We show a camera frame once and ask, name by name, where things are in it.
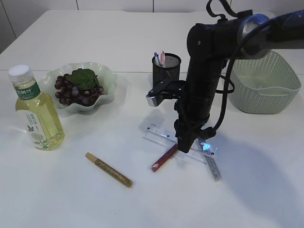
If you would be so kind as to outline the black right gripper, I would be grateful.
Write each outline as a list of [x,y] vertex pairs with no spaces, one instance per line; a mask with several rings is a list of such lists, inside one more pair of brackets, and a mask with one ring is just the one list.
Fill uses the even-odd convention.
[[201,129],[200,127],[188,127],[184,121],[177,119],[174,122],[175,137],[179,151],[189,152],[191,146],[197,138],[207,140],[213,137],[213,128],[208,127]]

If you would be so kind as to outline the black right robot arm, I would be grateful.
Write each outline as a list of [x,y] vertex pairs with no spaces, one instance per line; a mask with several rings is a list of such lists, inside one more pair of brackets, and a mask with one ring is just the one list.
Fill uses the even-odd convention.
[[[221,126],[230,75],[237,59],[260,59],[272,49],[304,47],[302,10],[268,19],[250,10],[233,12],[226,1],[222,5],[232,19],[219,14],[216,24],[198,23],[187,36],[190,61],[186,80],[178,89],[178,119],[174,124],[178,149],[185,153],[197,138],[212,138]],[[223,69],[226,76],[219,118],[213,127],[205,128]]]

